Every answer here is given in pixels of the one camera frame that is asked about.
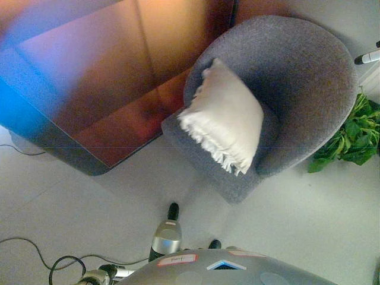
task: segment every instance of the green plant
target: green plant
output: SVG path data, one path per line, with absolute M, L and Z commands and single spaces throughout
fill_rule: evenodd
M 378 151 L 379 139 L 380 105 L 360 93 L 339 131 L 313 155 L 308 172 L 321 171 L 335 158 L 362 165 Z

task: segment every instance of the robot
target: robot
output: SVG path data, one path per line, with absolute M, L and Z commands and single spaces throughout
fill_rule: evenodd
M 181 250 L 178 214 L 173 203 L 154 234 L 147 265 L 134 272 L 102 265 L 75 285 L 336 285 L 265 255 L 236 247 L 222 249 L 218 240 L 207 249 Z

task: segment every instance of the cable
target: cable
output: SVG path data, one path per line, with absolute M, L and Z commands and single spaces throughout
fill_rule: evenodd
M 14 150 L 17 151 L 18 153 L 25 154 L 26 156 L 39 156 L 39 155 L 41 155 L 41 154 L 46 153 L 45 151 L 43 151 L 42 153 L 34 153 L 34 154 L 23 153 L 22 151 L 18 150 L 17 148 L 15 148 L 13 145 L 10 145 L 10 144 L 0 144 L 0 147 L 12 147 L 12 148 L 14 148 Z
M 52 270 L 53 267 L 50 267 L 50 266 L 47 265 L 47 263 L 45 262 L 45 260 L 42 257 L 42 254 L 40 252 L 39 247 L 33 241 L 31 241 L 30 239 L 24 238 L 24 237 L 18 237 L 18 236 L 16 236 L 16 237 L 10 237 L 8 239 L 0 240 L 0 244 L 2 244 L 3 242 L 7 242 L 9 240 L 24 240 L 24 241 L 32 244 L 36 248 L 37 253 L 38 253 L 38 255 L 39 255 L 39 257 L 40 257 L 40 259 L 41 259 L 41 261 L 43 263 L 43 266 L 45 266 L 48 270 Z M 116 264 L 116 265 L 134 265 L 134 264 L 138 264 L 138 263 L 143 262 L 143 261 L 145 261 L 145 260 L 148 259 L 148 258 L 144 258 L 144 259 L 139 260 L 139 261 L 134 261 L 134 262 L 129 262 L 129 263 L 128 262 L 120 263 L 120 262 L 113 261 L 112 260 L 113 258 L 106 257 L 106 256 L 101 256 L 101 255 L 98 255 L 98 254 L 87 254 L 87 255 L 83 255 L 82 257 L 79 257 L 78 259 L 82 260 L 83 258 L 87 258 L 87 257 L 96 257 L 96 258 L 102 259 L 104 261 L 107 261 L 107 262 L 110 262 L 110 263 L 113 263 L 113 264 Z M 61 266 L 61 267 L 58 267 L 58 268 L 54 268 L 54 271 L 65 269 L 65 268 L 69 267 L 70 265 L 72 265 L 72 264 L 74 264 L 76 262 L 78 262 L 78 261 L 75 260 L 75 261 L 70 262 L 70 263 L 68 263 L 68 264 L 66 264 L 64 266 Z
M 82 276 L 86 273 L 86 266 L 84 265 L 82 260 L 80 260 L 79 258 L 72 256 L 72 255 L 65 255 L 65 256 L 62 256 L 61 258 L 58 258 L 58 260 L 56 262 L 54 262 L 52 269 L 50 269 L 49 285 L 53 285 L 53 273 L 54 273 L 55 267 L 57 266 L 58 263 L 60 263 L 62 260 L 67 259 L 67 258 L 74 259 L 75 262 L 79 262 L 80 265 L 82 265 Z

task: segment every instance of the gray armchair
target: gray armchair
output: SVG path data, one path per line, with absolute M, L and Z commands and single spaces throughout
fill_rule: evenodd
M 260 16 L 230 29 L 196 61 L 183 93 L 185 107 L 202 84 L 201 72 L 220 58 L 251 89 L 264 110 L 260 143 L 247 174 L 227 173 L 179 127 L 174 113 L 164 136 L 239 203 L 265 178 L 294 166 L 324 145 L 348 116 L 357 76 L 346 47 L 305 20 Z

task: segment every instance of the floor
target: floor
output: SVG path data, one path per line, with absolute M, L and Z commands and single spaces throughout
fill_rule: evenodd
M 3 143 L 11 140 L 0 127 Z M 148 256 L 157 225 L 176 201 L 186 248 L 219 238 L 224 247 L 260 252 L 337 284 L 372 284 L 380 257 L 380 158 L 360 167 L 339 161 L 315 174 L 306 165 L 267 179 L 231 206 L 163 137 L 97 177 L 49 154 L 0 147 L 0 239 L 32 239 L 48 264 L 89 252 L 135 261 Z M 89 269 L 106 263 L 84 261 Z M 54 284 L 79 277 L 73 265 L 55 273 Z M 47 283 L 32 246 L 0 245 L 1 285 Z

